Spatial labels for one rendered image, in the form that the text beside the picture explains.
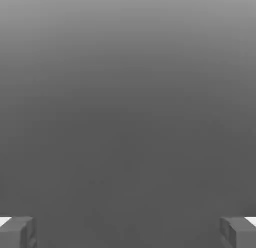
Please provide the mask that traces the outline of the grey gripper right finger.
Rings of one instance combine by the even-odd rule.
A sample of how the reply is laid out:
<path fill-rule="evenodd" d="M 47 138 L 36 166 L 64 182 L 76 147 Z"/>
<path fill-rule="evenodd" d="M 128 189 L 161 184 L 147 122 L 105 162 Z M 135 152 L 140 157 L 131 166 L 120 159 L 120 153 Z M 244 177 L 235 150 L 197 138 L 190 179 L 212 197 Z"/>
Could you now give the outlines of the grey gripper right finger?
<path fill-rule="evenodd" d="M 222 248 L 256 248 L 256 217 L 221 217 Z"/>

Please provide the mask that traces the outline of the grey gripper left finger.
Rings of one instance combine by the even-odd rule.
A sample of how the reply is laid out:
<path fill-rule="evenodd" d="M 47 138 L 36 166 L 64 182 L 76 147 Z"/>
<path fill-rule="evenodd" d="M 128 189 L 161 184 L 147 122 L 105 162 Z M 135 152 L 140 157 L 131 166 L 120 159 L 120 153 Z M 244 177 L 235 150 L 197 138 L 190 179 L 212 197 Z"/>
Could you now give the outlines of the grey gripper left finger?
<path fill-rule="evenodd" d="M 36 219 L 0 217 L 0 248 L 37 248 Z"/>

